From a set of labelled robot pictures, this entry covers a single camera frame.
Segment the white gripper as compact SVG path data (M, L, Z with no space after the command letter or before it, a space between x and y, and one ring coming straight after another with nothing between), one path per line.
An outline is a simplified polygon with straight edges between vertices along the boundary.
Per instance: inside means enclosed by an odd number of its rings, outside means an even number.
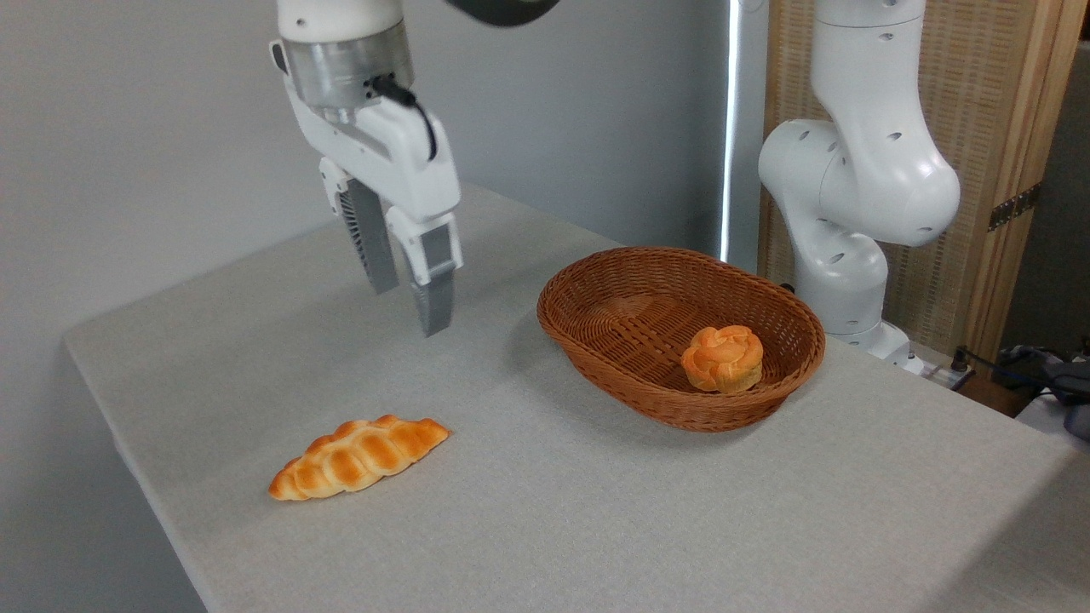
M453 214L461 187L440 121L396 81L377 82L359 109L311 108L291 81L284 92L305 140L324 157L324 191L371 288L385 295L399 284L388 228L404 253L424 336L448 329L464 259ZM382 199L392 205L386 223Z

